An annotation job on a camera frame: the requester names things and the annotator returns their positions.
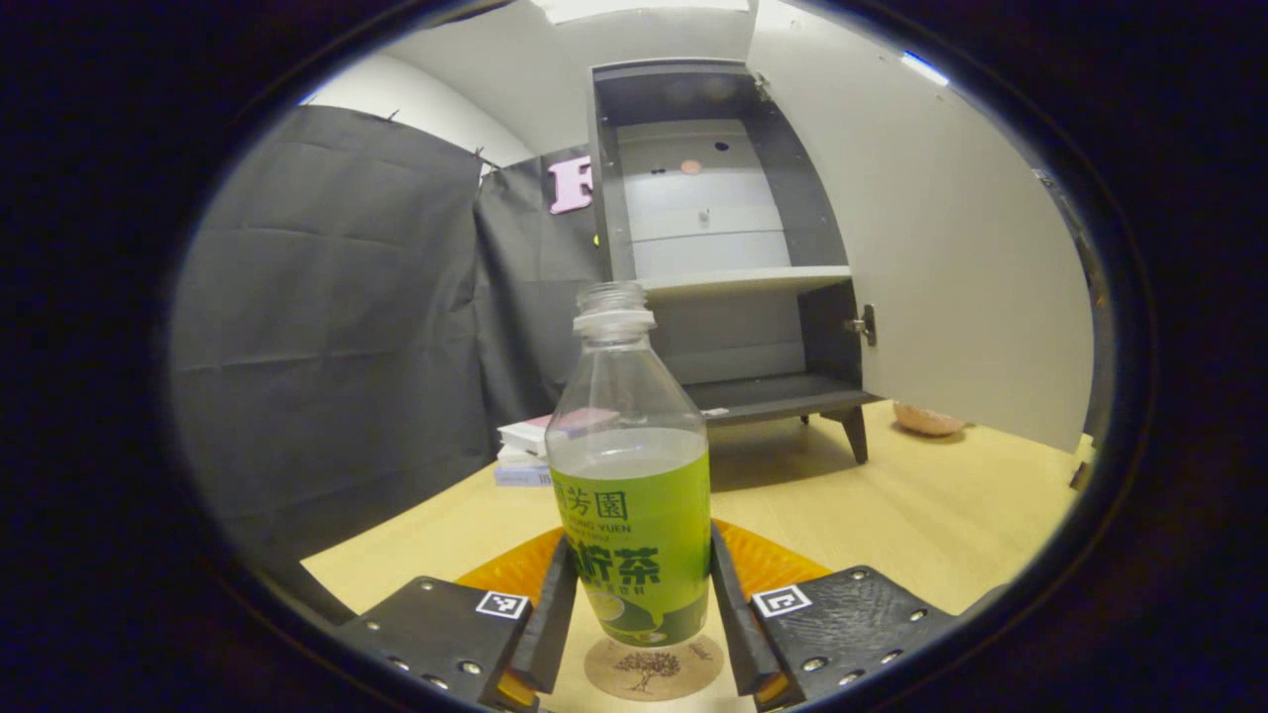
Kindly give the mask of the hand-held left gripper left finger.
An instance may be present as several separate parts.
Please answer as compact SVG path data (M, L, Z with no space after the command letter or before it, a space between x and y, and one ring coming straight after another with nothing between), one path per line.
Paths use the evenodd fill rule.
M577 596L562 532L449 581L411 579L337 627L341 644L484 710L538 712L555 689Z

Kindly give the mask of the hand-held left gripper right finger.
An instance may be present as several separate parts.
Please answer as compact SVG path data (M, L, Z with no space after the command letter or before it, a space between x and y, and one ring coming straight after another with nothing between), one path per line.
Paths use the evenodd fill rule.
M711 540L732 672L758 712L846 702L957 624L870 565L832 571L719 519Z

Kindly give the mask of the round cork coaster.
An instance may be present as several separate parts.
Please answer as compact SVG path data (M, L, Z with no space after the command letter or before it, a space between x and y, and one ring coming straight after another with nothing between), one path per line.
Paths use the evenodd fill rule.
M585 677L630 702L671 702L701 693L723 672L727 655L709 636L683 644L631 647L605 639L585 653Z

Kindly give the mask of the green label bottle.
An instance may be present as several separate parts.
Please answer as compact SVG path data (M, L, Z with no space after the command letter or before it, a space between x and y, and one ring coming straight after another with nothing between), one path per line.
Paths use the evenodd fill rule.
M685 644L709 609L705 421L652 348L640 284L590 285L577 307L579 362L545 429L571 559L607 637Z

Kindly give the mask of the grey cabinet door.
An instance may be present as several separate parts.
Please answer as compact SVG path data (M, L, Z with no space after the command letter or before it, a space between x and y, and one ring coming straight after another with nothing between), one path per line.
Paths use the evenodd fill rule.
M866 391L1075 450L1096 326L1030 159L931 69L809 0L758 0L747 55L820 176L877 337Z

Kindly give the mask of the dark grey cabinet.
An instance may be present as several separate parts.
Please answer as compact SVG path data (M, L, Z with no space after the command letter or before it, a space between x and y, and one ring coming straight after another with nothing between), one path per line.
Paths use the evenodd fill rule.
M776 101L737 60L590 70L590 154L607 280L847 265L827 190ZM869 461L852 280L805 293L649 301L654 351L714 425L839 422Z

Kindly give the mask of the white cabinet shelf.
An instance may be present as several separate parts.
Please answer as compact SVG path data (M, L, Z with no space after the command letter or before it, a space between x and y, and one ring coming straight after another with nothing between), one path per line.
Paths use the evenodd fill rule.
M766 266L685 271L681 275L638 278L649 301L689 301L758 293L805 293L852 278L847 265Z

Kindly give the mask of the pale pink round object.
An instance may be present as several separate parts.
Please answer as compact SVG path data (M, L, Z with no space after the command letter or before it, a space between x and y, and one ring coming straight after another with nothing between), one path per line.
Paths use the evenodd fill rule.
M928 409L919 409L899 401L893 402L894 416L900 428L907 433L927 438L945 438L962 433L967 422L936 412Z

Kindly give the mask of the black backdrop cloth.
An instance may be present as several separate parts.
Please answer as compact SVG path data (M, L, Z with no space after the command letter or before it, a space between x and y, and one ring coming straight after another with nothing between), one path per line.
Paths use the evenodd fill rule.
M210 511L254 559L298 565L495 458L552 412L593 211L552 213L576 145L489 171L470 150L298 108L210 203L175 291L170 383Z

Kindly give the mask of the large ceiling light panel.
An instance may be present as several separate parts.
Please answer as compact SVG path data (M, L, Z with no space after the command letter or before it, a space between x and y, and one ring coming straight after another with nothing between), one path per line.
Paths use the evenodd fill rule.
M691 10L749 11L751 0L529 0L541 9L549 22L563 24L574 20L624 11Z

